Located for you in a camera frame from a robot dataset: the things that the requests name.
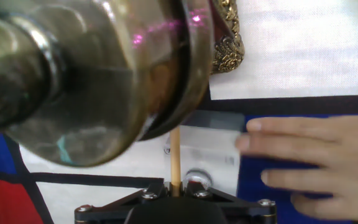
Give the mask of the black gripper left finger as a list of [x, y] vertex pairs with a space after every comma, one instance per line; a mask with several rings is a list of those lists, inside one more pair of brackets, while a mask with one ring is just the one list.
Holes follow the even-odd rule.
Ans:
[[102, 207], [82, 205], [75, 209], [75, 223], [125, 223], [130, 211], [141, 204], [170, 196], [171, 184], [150, 184], [124, 198]]

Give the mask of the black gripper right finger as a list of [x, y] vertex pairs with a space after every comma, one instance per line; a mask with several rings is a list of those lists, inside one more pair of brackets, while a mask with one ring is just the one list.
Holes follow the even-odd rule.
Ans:
[[277, 223], [277, 206], [273, 200], [248, 202], [214, 188], [205, 188], [200, 182], [181, 184], [181, 195], [217, 205], [228, 223]]

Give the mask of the bare human hand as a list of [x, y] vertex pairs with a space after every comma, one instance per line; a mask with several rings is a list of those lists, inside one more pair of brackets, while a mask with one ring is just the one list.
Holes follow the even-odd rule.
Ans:
[[262, 182], [292, 190], [294, 208], [323, 220], [358, 221], [358, 115], [250, 120], [236, 147], [247, 156], [313, 164], [313, 169], [267, 169]]

